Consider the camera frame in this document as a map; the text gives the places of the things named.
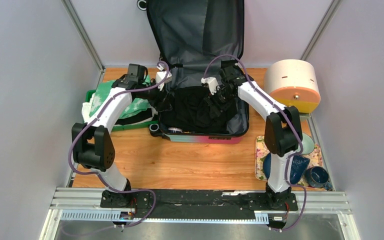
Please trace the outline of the black t-shirt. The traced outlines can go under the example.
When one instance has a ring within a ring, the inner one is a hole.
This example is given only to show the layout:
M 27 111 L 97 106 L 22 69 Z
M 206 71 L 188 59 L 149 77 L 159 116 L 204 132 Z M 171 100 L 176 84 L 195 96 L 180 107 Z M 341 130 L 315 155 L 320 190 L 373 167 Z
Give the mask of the black t-shirt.
M 132 116 L 126 116 L 119 118 L 115 124 L 120 126 L 137 125 L 144 122 L 149 122 L 154 118 L 154 112 L 152 108 L 134 113 Z

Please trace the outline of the black clothing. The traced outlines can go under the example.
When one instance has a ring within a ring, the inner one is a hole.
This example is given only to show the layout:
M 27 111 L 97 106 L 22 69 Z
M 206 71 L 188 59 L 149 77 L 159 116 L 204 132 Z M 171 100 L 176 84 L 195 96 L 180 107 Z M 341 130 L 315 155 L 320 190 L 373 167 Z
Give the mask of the black clothing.
M 160 113 L 160 122 L 168 128 L 199 134 L 228 134 L 227 123 L 237 113 L 235 102 L 228 105 L 220 116 L 211 118 L 210 107 L 204 98 L 210 94 L 208 88 L 191 86 L 178 88 L 171 92 L 172 110 Z

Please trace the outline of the green plastic tray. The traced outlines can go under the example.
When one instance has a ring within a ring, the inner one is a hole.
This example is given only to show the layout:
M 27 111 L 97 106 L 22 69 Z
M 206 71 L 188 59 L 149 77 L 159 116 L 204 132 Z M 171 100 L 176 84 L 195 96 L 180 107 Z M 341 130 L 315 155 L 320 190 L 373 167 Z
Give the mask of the green plastic tray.
M 96 91 L 95 90 L 89 90 L 87 93 L 86 93 L 86 98 L 85 98 L 85 101 L 86 100 L 89 100 L 90 98 L 90 95 L 92 93 L 95 93 Z M 116 125 L 112 128 L 112 131 L 113 132 L 117 132 L 117 131 L 125 131 L 125 130 L 133 130 L 133 129 L 141 129 L 141 128 L 147 128 L 149 125 L 151 124 L 156 124 L 157 123 L 157 115 L 156 113 L 154 112 L 153 110 L 153 113 L 154 113 L 154 117 L 152 120 L 150 121 L 147 121 L 147 122 L 143 122 L 143 123 L 139 123 L 139 124 L 134 124 L 134 125 Z

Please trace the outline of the green tie-dye garment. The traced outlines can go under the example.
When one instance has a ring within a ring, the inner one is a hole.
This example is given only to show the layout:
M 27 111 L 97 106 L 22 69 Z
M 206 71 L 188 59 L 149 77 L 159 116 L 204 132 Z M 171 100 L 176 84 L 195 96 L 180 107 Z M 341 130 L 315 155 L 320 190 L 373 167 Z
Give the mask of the green tie-dye garment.
M 112 84 L 115 81 L 116 80 L 110 80 L 108 82 L 100 83 L 98 85 L 98 87 L 96 88 L 96 90 L 95 90 L 95 103 L 97 104 L 97 107 L 95 109 L 96 111 L 105 102 L 105 100 L 108 97 L 110 90 L 112 88 Z M 133 114 L 144 111 L 149 107 L 151 107 L 151 105 L 149 104 L 148 100 L 141 99 L 141 98 L 135 98 L 132 101 L 132 103 L 129 106 L 127 106 L 126 109 L 123 110 L 123 112 L 120 114 L 119 118 L 130 117 Z

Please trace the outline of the white cloth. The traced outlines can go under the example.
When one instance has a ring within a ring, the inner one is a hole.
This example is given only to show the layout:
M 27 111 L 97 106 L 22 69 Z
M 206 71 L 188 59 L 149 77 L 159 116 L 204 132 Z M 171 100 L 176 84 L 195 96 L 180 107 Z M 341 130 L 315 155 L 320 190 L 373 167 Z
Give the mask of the white cloth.
M 91 116 L 94 115 L 96 107 L 98 106 L 95 101 L 95 95 L 95 93 L 92 93 L 89 100 L 82 103 L 81 115 L 84 123 L 89 123 Z

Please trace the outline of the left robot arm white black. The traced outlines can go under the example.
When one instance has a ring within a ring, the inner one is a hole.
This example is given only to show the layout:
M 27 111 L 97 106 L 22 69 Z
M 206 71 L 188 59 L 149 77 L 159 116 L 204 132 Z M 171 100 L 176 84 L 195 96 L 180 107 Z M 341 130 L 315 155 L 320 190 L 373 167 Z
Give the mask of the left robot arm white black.
M 121 113 L 134 99 L 154 101 L 161 95 L 163 85 L 171 80 L 172 74 L 169 65 L 162 60 L 157 68 L 154 81 L 146 83 L 147 68 L 131 63 L 127 73 L 112 83 L 98 110 L 84 123 L 75 123 L 71 128 L 69 167 L 78 175 L 96 175 L 106 190 L 114 193 L 114 202 L 122 208 L 132 203 L 134 190 L 114 163 L 116 150 L 112 132 Z

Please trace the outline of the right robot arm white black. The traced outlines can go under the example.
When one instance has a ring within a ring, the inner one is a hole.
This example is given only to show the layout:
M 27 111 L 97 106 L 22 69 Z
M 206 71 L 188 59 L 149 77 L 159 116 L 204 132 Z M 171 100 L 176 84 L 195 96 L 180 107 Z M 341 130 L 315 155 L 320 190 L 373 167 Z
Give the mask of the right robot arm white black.
M 288 173 L 290 161 L 303 148 L 299 111 L 294 106 L 276 101 L 250 78 L 246 70 L 231 60 L 221 62 L 219 75 L 222 85 L 218 85 L 216 80 L 208 84 L 210 115 L 220 116 L 239 98 L 265 119 L 264 143 L 269 150 L 271 164 L 264 202 L 271 210 L 279 209 L 292 195 Z

